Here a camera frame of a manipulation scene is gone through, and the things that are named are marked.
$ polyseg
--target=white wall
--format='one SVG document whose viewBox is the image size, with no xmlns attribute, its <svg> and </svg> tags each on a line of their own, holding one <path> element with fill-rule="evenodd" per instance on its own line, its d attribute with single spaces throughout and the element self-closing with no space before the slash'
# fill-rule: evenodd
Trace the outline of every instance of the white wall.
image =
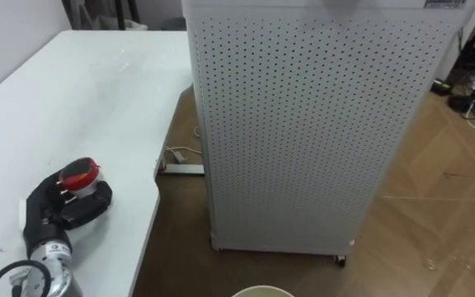
<svg viewBox="0 0 475 297">
<path fill-rule="evenodd" d="M 67 29 L 61 0 L 0 0 L 0 82 Z"/>
</svg>

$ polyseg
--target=wall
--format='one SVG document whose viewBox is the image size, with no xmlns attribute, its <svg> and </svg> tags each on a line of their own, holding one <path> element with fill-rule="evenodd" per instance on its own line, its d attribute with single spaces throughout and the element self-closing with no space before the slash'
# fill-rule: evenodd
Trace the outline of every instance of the wall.
<svg viewBox="0 0 475 297">
<path fill-rule="evenodd" d="M 0 82 L 69 28 L 60 0 L 0 0 Z"/>
<path fill-rule="evenodd" d="M 140 22 L 149 30 L 159 30 L 162 21 L 170 17 L 182 17 L 181 0 L 137 0 Z"/>
</svg>

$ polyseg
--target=black cable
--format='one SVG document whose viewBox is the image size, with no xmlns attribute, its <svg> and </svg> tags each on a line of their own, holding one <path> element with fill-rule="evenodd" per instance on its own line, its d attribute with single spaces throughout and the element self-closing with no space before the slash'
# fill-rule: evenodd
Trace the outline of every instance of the black cable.
<svg viewBox="0 0 475 297">
<path fill-rule="evenodd" d="M 21 285 L 14 285 L 12 287 L 12 297 L 21 297 L 21 291 L 23 287 Z"/>
<path fill-rule="evenodd" d="M 33 266 L 38 269 L 40 269 L 41 273 L 43 273 L 44 279 L 45 279 L 45 284 L 43 285 L 43 291 L 41 293 L 41 297 L 47 297 L 49 295 L 50 291 L 50 272 L 45 265 L 39 263 L 38 261 L 34 260 L 21 260 L 17 262 L 13 262 L 7 266 L 5 266 L 2 270 L 0 270 L 0 280 L 1 278 L 6 275 L 9 271 L 12 269 L 22 267 L 22 266 Z"/>
<path fill-rule="evenodd" d="M 122 0 L 115 0 L 116 21 L 119 23 L 119 30 L 125 30 L 124 11 Z"/>
</svg>

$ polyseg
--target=perforated metal panel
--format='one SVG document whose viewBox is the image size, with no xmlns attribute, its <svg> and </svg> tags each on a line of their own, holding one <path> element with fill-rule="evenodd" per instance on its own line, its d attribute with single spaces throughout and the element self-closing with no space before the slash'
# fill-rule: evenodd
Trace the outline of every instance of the perforated metal panel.
<svg viewBox="0 0 475 297">
<path fill-rule="evenodd" d="M 347 254 L 466 13 L 188 4 L 214 247 Z"/>
</svg>

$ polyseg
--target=red cap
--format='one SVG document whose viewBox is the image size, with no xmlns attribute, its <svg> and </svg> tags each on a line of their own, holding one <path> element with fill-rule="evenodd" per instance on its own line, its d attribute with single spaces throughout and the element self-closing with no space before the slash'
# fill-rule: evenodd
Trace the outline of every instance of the red cap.
<svg viewBox="0 0 475 297">
<path fill-rule="evenodd" d="M 59 173 L 59 181 L 69 191 L 78 191 L 91 185 L 98 177 L 100 169 L 91 158 L 72 161 Z"/>
</svg>

